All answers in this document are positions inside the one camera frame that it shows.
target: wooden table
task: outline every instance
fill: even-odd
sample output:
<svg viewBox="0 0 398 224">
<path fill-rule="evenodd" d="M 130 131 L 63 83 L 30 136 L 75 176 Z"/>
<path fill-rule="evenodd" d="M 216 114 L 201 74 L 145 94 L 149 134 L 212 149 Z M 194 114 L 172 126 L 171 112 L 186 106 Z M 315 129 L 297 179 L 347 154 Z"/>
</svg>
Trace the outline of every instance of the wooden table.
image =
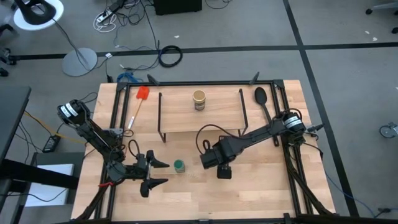
<svg viewBox="0 0 398 224">
<path fill-rule="evenodd" d="M 303 114 L 306 127 L 311 125 L 304 95 L 298 80 L 284 81 L 287 98 L 291 108 L 299 109 Z M 266 124 L 262 108 L 254 101 L 254 90 L 258 85 L 212 85 L 212 86 L 152 86 L 146 101 L 141 105 L 139 115 L 134 122 L 134 139 L 139 143 L 141 153 L 153 149 L 158 160 L 170 164 L 166 169 L 153 169 L 153 178 L 168 178 L 169 181 L 150 192 L 149 198 L 139 193 L 141 181 L 126 180 L 116 188 L 113 221 L 138 220 L 197 220 L 197 219 L 233 219 L 233 218 L 275 218 L 283 213 L 294 217 L 292 196 L 288 182 L 282 146 L 275 147 L 272 140 L 266 140 L 244 151 L 231 163 L 233 178 L 216 178 L 216 167 L 204 170 L 199 152 L 195 146 L 197 132 L 168 133 L 163 143 L 157 132 L 157 109 L 159 92 L 163 95 L 183 95 L 202 89 L 206 94 L 237 93 L 243 89 L 249 122 L 248 131 Z M 264 89 L 268 95 L 267 108 L 271 116 L 275 109 L 269 86 Z M 102 84 L 99 88 L 93 120 L 102 128 L 109 128 L 116 84 Z M 136 105 L 137 88 L 130 90 L 129 107 L 126 120 L 129 121 Z M 124 95 L 119 101 L 119 113 L 116 124 L 121 119 Z M 204 131 L 200 134 L 199 145 L 204 139 L 211 144 L 218 140 L 220 131 Z M 306 136 L 309 144 L 317 145 L 314 138 Z M 130 138 L 124 138 L 127 144 Z M 307 184 L 324 206 L 334 212 L 333 201 L 326 181 L 322 161 L 318 151 L 312 147 L 301 147 L 302 163 Z M 177 174 L 173 163 L 176 159 L 185 162 L 186 172 Z M 135 162 L 127 153 L 124 164 Z M 76 193 L 72 218 L 79 216 L 91 202 L 98 189 L 103 159 L 98 152 L 86 157 Z M 305 212 L 302 193 L 298 187 L 301 209 Z M 108 194 L 104 196 L 102 216 L 106 214 Z"/>
</svg>

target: floor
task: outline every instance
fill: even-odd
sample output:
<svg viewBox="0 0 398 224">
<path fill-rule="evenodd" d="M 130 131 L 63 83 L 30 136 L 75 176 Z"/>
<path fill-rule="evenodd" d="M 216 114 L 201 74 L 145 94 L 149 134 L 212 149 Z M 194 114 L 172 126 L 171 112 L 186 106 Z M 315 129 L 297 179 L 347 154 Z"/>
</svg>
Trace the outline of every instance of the floor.
<svg viewBox="0 0 398 224">
<path fill-rule="evenodd" d="M 77 46 L 99 52 L 99 64 L 106 52 L 124 50 L 115 48 L 115 30 L 100 34 L 93 29 L 93 19 L 103 11 L 105 0 L 62 2 L 65 12 L 60 25 Z M 219 0 L 208 2 L 222 6 Z M 384 139 L 379 134 L 380 126 L 398 122 L 398 104 L 393 103 L 398 95 L 398 34 L 391 34 L 391 29 L 398 26 L 398 16 L 394 16 L 394 9 L 364 13 L 384 2 L 234 0 L 222 10 L 210 9 L 203 3 L 200 12 L 168 16 L 156 16 L 153 8 L 147 7 L 160 45 L 177 45 L 186 53 L 174 68 L 159 66 L 134 75 L 146 79 L 149 73 L 159 81 L 249 80 L 260 72 L 260 79 L 300 80 L 313 124 L 327 124 L 327 131 L 320 131 L 318 141 L 325 153 L 326 173 L 341 187 L 333 162 L 341 157 L 350 189 L 361 201 L 356 202 L 359 214 L 372 217 L 362 203 L 373 213 L 380 207 L 398 208 L 398 138 Z M 0 7 L 0 15 L 6 11 Z M 106 67 L 72 78 L 61 70 L 61 58 L 72 48 L 56 27 L 36 32 L 17 30 L 18 37 L 5 33 L 0 43 L 23 60 L 15 67 L 6 66 L 10 76 L 0 82 L 30 86 L 27 111 L 53 129 L 61 123 L 56 106 L 98 91 L 99 84 L 106 82 L 106 72 L 114 79 L 123 72 L 120 65 L 151 65 L 156 58 L 130 51 L 109 59 Z M 119 29 L 116 45 L 154 48 L 148 21 L 143 19 L 136 26 Z M 164 60 L 176 58 L 171 54 Z M 88 105 L 93 109 L 94 103 Z M 48 133 L 28 118 L 22 121 L 35 144 L 43 146 Z M 61 133 L 78 138 L 68 128 L 61 129 Z M 83 152 L 84 147 L 62 140 L 57 150 Z M 25 142 L 14 138 L 7 156 L 23 162 Z M 349 215 L 343 194 L 331 182 L 330 190 L 336 211 Z M 6 203 L 0 223 L 9 223 L 16 197 L 9 197 Z M 26 208 L 21 223 L 65 222 L 71 210 L 71 205 Z M 398 212 L 381 217 L 398 218 Z"/>
</svg>

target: lamp base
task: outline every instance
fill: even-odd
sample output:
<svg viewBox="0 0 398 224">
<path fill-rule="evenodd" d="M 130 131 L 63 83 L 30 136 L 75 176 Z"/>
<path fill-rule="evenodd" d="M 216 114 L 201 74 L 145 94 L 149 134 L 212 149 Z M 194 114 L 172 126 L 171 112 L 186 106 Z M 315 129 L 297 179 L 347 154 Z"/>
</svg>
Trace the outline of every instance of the lamp base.
<svg viewBox="0 0 398 224">
<path fill-rule="evenodd" d="M 89 73 L 95 68 L 98 61 L 94 50 L 80 48 L 78 51 L 80 52 L 79 56 L 76 50 L 72 50 L 63 58 L 62 62 L 62 71 L 72 77 L 79 77 Z"/>
</svg>

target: green cup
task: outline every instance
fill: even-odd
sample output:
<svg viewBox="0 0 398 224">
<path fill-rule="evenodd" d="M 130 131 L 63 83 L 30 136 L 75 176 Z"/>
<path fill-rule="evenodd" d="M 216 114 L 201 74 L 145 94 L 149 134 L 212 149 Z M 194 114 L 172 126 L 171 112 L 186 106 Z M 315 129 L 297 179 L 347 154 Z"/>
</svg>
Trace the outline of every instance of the green cup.
<svg viewBox="0 0 398 224">
<path fill-rule="evenodd" d="M 185 172 L 185 164 L 181 159 L 174 161 L 174 169 L 177 173 Z"/>
</svg>

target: black spoon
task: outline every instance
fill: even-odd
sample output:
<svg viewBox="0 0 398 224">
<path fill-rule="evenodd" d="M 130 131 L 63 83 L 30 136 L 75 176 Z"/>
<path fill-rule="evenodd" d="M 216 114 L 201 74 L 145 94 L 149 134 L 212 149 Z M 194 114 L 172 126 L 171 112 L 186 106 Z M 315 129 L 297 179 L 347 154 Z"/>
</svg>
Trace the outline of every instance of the black spoon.
<svg viewBox="0 0 398 224">
<path fill-rule="evenodd" d="M 255 92 L 254 92 L 254 98 L 256 99 L 256 102 L 264 110 L 264 112 L 266 114 L 266 118 L 268 120 L 268 123 L 271 123 L 271 116 L 269 115 L 268 109 L 266 107 L 266 103 L 267 103 L 267 93 L 266 93 L 266 91 L 263 88 L 261 88 L 261 87 L 257 87 Z M 274 145 L 275 146 L 279 146 L 278 137 L 277 136 L 273 136 L 272 138 L 274 139 Z"/>
</svg>

